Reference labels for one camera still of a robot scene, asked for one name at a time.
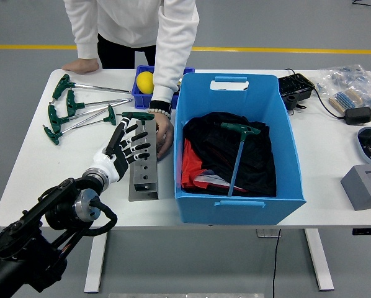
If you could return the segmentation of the person's left hand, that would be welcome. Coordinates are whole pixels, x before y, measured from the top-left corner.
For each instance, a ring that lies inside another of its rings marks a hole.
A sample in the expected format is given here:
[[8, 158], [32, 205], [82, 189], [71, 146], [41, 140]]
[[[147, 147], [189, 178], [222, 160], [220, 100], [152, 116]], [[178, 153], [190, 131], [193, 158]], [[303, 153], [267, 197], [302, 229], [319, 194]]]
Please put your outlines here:
[[156, 156], [160, 160], [172, 147], [174, 127], [168, 116], [157, 112], [154, 112], [153, 115], [156, 122]]

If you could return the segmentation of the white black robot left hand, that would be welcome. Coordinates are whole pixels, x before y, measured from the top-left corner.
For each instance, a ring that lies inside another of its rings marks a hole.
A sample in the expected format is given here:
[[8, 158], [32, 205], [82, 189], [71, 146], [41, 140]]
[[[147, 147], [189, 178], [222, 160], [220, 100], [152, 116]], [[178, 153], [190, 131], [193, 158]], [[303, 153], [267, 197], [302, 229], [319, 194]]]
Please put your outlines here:
[[108, 144], [94, 155], [91, 167], [85, 172], [85, 175], [96, 174], [100, 176], [103, 186], [121, 180], [129, 164], [150, 156], [148, 152], [141, 152], [142, 149], [150, 147], [150, 143], [132, 144], [147, 136], [147, 132], [136, 134], [130, 138], [125, 136], [138, 127], [137, 124], [129, 125], [132, 119], [140, 120], [144, 124], [148, 120], [153, 120], [154, 115], [147, 112], [123, 112], [121, 116], [122, 120], [114, 130]]

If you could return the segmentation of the person's right hand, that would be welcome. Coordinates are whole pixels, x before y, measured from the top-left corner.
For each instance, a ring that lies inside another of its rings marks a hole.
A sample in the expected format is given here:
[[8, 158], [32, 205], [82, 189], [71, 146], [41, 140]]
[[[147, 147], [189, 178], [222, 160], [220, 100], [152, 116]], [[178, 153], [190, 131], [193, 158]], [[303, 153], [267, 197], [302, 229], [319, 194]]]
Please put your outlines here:
[[100, 68], [98, 60], [93, 59], [82, 59], [78, 58], [70, 63], [67, 63], [61, 67], [64, 71], [71, 71], [80, 75], [92, 73]]

